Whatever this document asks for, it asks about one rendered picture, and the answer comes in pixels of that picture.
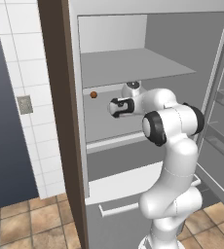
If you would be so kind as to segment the white-edged fridge shelf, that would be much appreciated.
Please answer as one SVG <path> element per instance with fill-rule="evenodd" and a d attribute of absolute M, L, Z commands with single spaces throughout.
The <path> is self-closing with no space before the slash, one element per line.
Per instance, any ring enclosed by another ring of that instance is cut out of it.
<path fill-rule="evenodd" d="M 142 116 L 114 118 L 108 112 L 108 103 L 118 96 L 115 90 L 99 93 L 97 98 L 84 97 L 88 154 L 145 140 Z"/>

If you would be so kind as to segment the brown fridge side panel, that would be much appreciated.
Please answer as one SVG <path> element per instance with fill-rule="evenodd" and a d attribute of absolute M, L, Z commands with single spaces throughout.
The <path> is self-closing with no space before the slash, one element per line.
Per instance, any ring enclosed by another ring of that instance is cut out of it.
<path fill-rule="evenodd" d="M 68 0 L 38 0 L 65 189 L 82 249 L 89 249 Z"/>

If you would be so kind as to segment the grey fridge shelf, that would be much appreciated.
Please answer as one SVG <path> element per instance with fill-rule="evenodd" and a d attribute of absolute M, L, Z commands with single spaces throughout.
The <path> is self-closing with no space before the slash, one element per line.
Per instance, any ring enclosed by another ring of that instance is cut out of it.
<path fill-rule="evenodd" d="M 194 73 L 194 70 L 147 49 L 81 54 L 84 88 L 110 86 Z"/>

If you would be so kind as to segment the white fridge drawer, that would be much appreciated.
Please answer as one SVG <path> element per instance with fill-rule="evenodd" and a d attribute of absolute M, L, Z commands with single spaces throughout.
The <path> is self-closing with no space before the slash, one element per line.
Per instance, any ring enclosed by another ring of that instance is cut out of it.
<path fill-rule="evenodd" d="M 85 199 L 88 219 L 89 249 L 138 249 L 152 225 L 139 207 L 125 213 L 102 217 L 103 210 L 139 203 L 161 174 L 163 162 L 103 177 L 90 182 L 90 196 Z"/>

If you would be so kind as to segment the grey fridge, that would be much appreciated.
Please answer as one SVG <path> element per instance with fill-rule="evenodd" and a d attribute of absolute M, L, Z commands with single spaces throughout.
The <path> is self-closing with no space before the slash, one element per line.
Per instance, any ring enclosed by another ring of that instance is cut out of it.
<path fill-rule="evenodd" d="M 147 49 L 194 73 L 140 80 L 146 90 L 169 89 L 178 103 L 204 115 L 224 48 L 224 0 L 69 0 L 70 31 L 85 199 L 90 182 L 163 161 L 165 147 L 144 141 L 87 153 L 84 97 L 119 92 L 125 83 L 84 88 L 81 54 Z M 200 146 L 198 137 L 191 137 Z"/>

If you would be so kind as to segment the grey fridge door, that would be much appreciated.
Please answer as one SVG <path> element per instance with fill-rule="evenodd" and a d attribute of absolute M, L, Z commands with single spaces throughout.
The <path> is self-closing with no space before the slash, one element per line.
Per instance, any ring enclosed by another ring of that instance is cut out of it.
<path fill-rule="evenodd" d="M 198 137 L 196 173 L 206 188 L 203 207 L 224 203 L 224 48 L 205 108 L 205 130 Z"/>

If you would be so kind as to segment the grey wall socket plate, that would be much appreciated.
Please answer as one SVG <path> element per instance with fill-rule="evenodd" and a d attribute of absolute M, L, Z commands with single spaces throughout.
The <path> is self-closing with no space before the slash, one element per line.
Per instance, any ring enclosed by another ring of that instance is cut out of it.
<path fill-rule="evenodd" d="M 33 112 L 31 99 L 29 95 L 17 97 L 19 111 L 22 115 L 31 114 Z"/>

